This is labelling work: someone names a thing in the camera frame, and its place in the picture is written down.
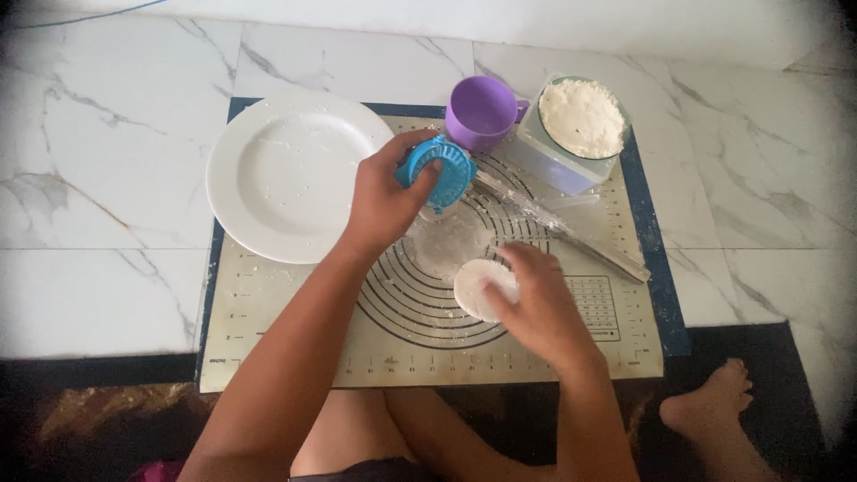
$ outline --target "blue mat border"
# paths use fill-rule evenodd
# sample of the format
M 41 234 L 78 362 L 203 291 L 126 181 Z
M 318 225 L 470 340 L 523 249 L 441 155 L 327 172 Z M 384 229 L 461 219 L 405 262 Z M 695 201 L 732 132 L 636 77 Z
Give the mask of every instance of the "blue mat border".
M 227 123 L 245 108 L 260 101 L 261 98 L 233 97 L 229 104 Z M 376 104 L 364 102 L 380 116 L 427 117 L 442 119 L 446 107 L 440 105 L 401 105 Z M 643 249 L 646 267 L 651 271 L 649 292 L 652 307 L 655 310 L 655 321 L 661 336 L 661 346 L 664 357 L 689 355 L 690 341 L 687 338 L 684 318 L 681 315 L 679 299 L 675 293 L 673 275 L 667 262 L 667 251 L 663 247 L 661 228 L 657 224 L 655 207 L 649 195 L 649 185 L 645 180 L 643 162 L 637 148 L 637 139 L 633 132 L 620 156 L 622 172 L 625 175 L 625 186 L 628 200 L 631 202 L 631 213 L 634 225 L 637 227 L 637 237 Z M 202 360 L 208 337 L 208 322 L 211 319 L 211 309 L 214 302 L 214 288 L 217 284 L 217 273 L 220 264 L 220 251 L 223 249 L 224 230 L 217 219 L 214 220 L 211 254 L 208 258 L 208 284 L 206 298 L 202 308 L 202 327 L 200 351 L 196 359 L 196 383 L 199 385 L 202 370 Z

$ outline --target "purple cup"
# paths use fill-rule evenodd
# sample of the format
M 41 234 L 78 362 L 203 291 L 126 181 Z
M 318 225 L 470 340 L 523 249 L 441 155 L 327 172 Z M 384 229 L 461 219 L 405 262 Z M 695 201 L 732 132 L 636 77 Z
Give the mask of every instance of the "purple cup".
M 515 100 L 503 82 L 474 75 L 455 85 L 446 104 L 446 130 L 462 148 L 490 152 L 530 107 L 529 100 Z

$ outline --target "white marble tile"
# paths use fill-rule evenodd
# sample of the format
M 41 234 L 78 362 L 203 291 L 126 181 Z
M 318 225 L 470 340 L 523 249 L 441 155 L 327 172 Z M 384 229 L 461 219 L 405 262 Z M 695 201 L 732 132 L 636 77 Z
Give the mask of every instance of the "white marble tile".
M 267 97 L 297 84 L 358 102 L 446 105 L 469 75 L 469 41 L 246 24 L 235 95 Z
M 747 322 L 791 322 L 828 443 L 842 434 L 857 376 L 854 249 L 727 250 Z
M 522 99 L 534 99 L 554 72 L 589 77 L 609 87 L 631 114 L 664 244 L 720 247 L 662 60 L 480 43 L 474 44 L 474 59 L 477 74 L 503 80 Z
M 0 250 L 0 358 L 192 352 L 206 250 Z
M 240 37 L 236 23 L 141 15 L 11 36 L 0 247 L 207 247 L 205 164 Z
M 854 241 L 853 83 L 693 63 L 670 69 L 724 248 Z
M 734 325 L 742 315 L 722 250 L 667 250 L 687 327 Z

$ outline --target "hand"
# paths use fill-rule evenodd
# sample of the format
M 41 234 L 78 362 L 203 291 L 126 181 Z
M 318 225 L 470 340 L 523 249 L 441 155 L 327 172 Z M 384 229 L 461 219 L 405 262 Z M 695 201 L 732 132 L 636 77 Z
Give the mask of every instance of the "hand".
M 393 177 L 405 151 L 438 135 L 436 130 L 403 132 L 357 168 L 351 217 L 342 235 L 352 247 L 377 258 L 405 235 L 437 184 L 443 163 L 428 163 L 410 188 Z
M 515 338 L 557 371 L 593 360 L 602 362 L 603 355 L 578 313 L 556 256 L 523 243 L 506 244 L 497 253 L 512 265 L 520 301 L 510 303 L 488 280 L 483 282 L 483 291 Z

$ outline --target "bare foot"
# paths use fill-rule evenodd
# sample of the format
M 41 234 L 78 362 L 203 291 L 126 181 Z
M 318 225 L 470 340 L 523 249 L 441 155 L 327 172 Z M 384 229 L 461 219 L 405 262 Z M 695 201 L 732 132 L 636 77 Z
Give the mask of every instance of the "bare foot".
M 730 358 L 699 389 L 663 401 L 661 420 L 681 435 L 699 440 L 712 429 L 738 425 L 738 414 L 752 401 L 752 396 L 744 393 L 750 387 L 744 362 Z

